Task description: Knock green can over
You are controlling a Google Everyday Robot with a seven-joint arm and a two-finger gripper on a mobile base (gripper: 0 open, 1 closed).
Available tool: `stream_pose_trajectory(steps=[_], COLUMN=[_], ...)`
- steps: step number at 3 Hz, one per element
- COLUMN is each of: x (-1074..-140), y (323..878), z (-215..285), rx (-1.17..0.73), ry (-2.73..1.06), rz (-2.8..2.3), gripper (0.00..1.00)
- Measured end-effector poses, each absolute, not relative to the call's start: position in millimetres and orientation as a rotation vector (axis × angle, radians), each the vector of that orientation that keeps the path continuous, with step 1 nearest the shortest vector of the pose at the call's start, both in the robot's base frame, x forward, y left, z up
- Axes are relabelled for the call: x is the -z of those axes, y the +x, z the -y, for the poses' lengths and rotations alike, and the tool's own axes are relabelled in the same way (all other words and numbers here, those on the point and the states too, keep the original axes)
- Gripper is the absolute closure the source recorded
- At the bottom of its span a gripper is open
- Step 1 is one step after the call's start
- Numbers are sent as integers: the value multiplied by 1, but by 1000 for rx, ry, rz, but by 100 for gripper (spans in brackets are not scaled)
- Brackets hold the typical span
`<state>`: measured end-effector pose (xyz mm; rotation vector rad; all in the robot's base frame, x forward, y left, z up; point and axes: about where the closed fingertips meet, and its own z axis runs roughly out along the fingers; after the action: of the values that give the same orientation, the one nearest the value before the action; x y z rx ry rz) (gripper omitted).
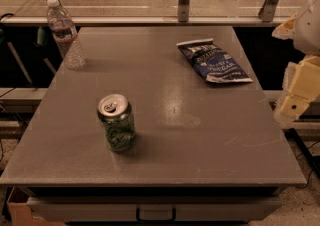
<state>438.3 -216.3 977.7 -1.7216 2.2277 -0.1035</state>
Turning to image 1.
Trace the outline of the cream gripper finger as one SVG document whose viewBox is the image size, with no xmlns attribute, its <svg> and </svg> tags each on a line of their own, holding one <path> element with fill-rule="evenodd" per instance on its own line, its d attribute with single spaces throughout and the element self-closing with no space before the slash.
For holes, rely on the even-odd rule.
<svg viewBox="0 0 320 226">
<path fill-rule="evenodd" d="M 276 102 L 274 119 L 278 123 L 298 120 L 320 96 L 320 57 L 305 56 L 285 69 L 282 93 Z"/>
<path fill-rule="evenodd" d="M 273 30 L 272 36 L 281 40 L 292 39 L 296 18 L 297 14 L 290 16 L 286 21 Z"/>
</svg>

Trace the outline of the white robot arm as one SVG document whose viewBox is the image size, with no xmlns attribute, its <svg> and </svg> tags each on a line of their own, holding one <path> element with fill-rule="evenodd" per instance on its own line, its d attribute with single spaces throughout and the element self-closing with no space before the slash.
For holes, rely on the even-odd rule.
<svg viewBox="0 0 320 226">
<path fill-rule="evenodd" d="M 299 63 L 288 63 L 274 110 L 277 122 L 293 122 L 320 96 L 320 0 L 308 0 L 272 36 L 291 39 L 294 48 L 305 55 Z"/>
</svg>

